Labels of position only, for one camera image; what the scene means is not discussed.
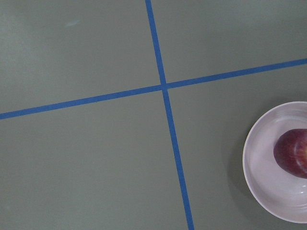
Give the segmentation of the red apple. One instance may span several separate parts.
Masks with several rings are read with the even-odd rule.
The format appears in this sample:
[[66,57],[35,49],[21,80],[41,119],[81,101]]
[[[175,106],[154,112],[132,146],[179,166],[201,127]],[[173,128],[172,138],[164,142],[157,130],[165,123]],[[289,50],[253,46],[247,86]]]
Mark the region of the red apple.
[[276,163],[287,173],[307,178],[307,130],[291,129],[282,134],[273,148]]

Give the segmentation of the pink plate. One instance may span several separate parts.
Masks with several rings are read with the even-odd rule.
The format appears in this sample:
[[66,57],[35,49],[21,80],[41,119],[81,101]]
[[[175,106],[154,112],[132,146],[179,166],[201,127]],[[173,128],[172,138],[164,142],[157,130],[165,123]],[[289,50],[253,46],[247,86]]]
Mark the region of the pink plate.
[[286,131],[306,127],[306,102],[278,105],[254,123],[242,155],[244,177],[258,203],[272,215],[300,224],[307,222],[307,181],[283,170],[273,148]]

